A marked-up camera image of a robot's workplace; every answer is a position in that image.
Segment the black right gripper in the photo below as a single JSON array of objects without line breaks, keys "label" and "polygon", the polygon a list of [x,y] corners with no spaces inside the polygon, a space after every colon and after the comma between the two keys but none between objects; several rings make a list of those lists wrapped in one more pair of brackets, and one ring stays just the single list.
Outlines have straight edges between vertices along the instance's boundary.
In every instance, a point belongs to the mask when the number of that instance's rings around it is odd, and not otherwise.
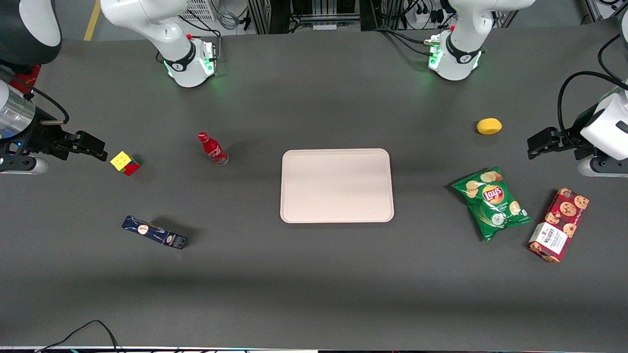
[{"label": "black right gripper", "polygon": [[28,127],[17,135],[17,141],[21,143],[18,149],[22,155],[47,154],[58,159],[66,160],[70,153],[85,154],[107,161],[108,153],[104,150],[105,143],[92,134],[79,130],[74,134],[74,145],[60,125],[43,125],[44,122],[53,121],[53,117],[43,110],[36,110],[33,121]]}]

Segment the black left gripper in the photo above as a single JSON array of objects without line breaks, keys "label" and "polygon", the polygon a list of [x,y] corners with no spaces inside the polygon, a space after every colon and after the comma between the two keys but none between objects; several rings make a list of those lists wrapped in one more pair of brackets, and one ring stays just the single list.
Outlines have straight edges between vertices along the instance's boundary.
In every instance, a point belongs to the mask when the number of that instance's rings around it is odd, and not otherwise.
[{"label": "black left gripper", "polygon": [[574,150],[576,160],[587,157],[596,158],[603,154],[590,141],[582,136],[582,130],[598,116],[597,105],[592,105],[576,118],[572,127],[566,129],[563,121],[562,108],[557,109],[559,130],[546,127],[527,139],[528,159],[535,159],[550,152]]}]

